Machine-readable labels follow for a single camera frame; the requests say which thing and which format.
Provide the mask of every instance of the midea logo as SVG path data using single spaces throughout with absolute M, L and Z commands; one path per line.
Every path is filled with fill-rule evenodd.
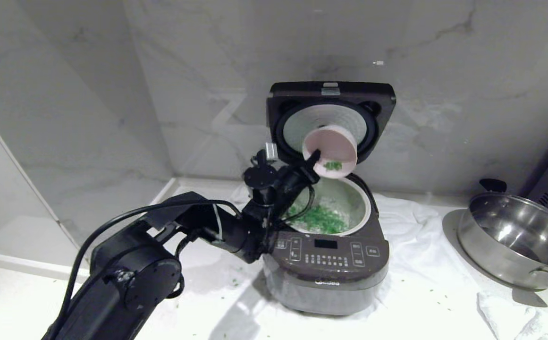
M 328 284 L 328 286 L 341 286 L 341 284 L 336 280 L 315 280 L 313 283 L 317 285 Z

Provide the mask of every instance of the pot handle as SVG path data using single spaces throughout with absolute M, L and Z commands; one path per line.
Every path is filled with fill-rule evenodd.
M 501 180 L 484 178 L 479 180 L 479 184 L 487 191 L 506 192 L 506 183 Z

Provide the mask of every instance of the robotic arm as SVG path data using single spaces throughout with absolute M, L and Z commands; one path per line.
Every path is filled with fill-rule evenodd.
M 309 187 L 313 195 L 319 157 L 316 151 L 307 161 L 276 170 L 259 151 L 243 174 L 251 200 L 239 216 L 214 204 L 188 204 L 150 211 L 125 226 L 93 250 L 90 277 L 43 340 L 132 340 L 162 300 L 183 292 L 179 253 L 198 237 L 246 263 L 257 260 L 275 244 L 281 217 L 300 192 Z M 188 192 L 164 204 L 190 200 L 207 201 Z M 150 236 L 151 228 L 159 234 Z M 186 237 L 171 254 L 163 245 L 179 232 Z

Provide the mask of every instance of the digital display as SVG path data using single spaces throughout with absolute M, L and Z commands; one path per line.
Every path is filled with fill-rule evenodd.
M 313 246 L 316 248 L 327 248 L 327 249 L 336 249 L 337 242 L 330 241 L 328 239 L 315 239 L 313 241 Z

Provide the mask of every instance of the rice cooker control panel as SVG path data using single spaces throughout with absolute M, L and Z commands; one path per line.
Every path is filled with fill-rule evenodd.
M 293 267 L 362 271 L 385 266 L 389 245 L 384 239 L 280 232 L 272 256 Z

